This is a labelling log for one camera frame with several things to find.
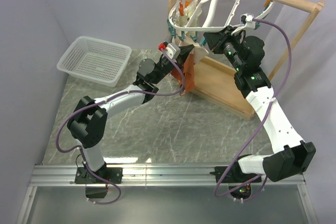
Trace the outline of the white oval clip hanger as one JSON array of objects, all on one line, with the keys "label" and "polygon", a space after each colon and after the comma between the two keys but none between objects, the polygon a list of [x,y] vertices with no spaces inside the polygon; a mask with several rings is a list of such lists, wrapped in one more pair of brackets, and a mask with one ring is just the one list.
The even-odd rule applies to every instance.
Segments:
[{"label": "white oval clip hanger", "polygon": [[252,14],[256,19],[264,19],[275,4],[272,0],[198,0],[196,10],[202,10],[198,18],[199,26],[183,28],[176,24],[180,1],[186,6],[192,0],[177,0],[169,12],[167,23],[170,29],[185,34],[220,31],[226,26],[241,28],[242,14]]}]

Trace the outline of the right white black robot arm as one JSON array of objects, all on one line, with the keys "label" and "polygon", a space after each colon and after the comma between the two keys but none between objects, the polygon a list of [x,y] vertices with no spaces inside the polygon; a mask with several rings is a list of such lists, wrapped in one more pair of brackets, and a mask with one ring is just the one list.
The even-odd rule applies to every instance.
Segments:
[{"label": "right white black robot arm", "polygon": [[226,169],[232,178],[243,182],[250,174],[266,175],[272,182],[302,174],[310,165],[316,147],[305,142],[292,127],[276,99],[274,89],[260,64],[265,55],[264,41],[246,36],[241,30],[235,35],[227,26],[218,32],[206,32],[204,38],[214,54],[224,54],[235,68],[235,85],[263,122],[273,153],[243,155]]}]

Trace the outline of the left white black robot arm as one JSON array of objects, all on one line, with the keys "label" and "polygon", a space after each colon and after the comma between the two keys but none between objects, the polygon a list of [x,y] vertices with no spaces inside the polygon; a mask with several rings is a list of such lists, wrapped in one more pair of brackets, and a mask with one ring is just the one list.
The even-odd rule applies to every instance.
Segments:
[{"label": "left white black robot arm", "polygon": [[87,170],[87,177],[94,183],[110,183],[111,174],[103,159],[100,141],[106,123],[113,116],[131,107],[143,105],[158,96],[156,86],[166,76],[176,73],[180,77],[180,87],[173,94],[186,90],[186,62],[191,59],[194,45],[177,46],[164,42],[160,45],[158,61],[143,59],[136,73],[135,81],[126,89],[103,98],[83,97],[67,121],[67,129],[77,140]]}]

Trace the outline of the orange underwear with beige waistband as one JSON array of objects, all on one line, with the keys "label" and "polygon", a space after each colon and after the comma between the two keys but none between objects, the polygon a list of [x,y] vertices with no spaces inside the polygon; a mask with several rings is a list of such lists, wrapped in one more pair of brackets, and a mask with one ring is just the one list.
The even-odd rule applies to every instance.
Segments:
[{"label": "orange underwear with beige waistband", "polygon": [[190,37],[186,37],[184,41],[181,41],[179,38],[175,38],[173,41],[178,46],[188,46],[191,44],[194,45],[194,49],[189,53],[186,62],[183,64],[185,82],[184,91],[181,95],[185,95],[195,88],[194,65],[205,56],[208,56],[209,52],[204,46],[200,46],[199,43],[194,42]]}]

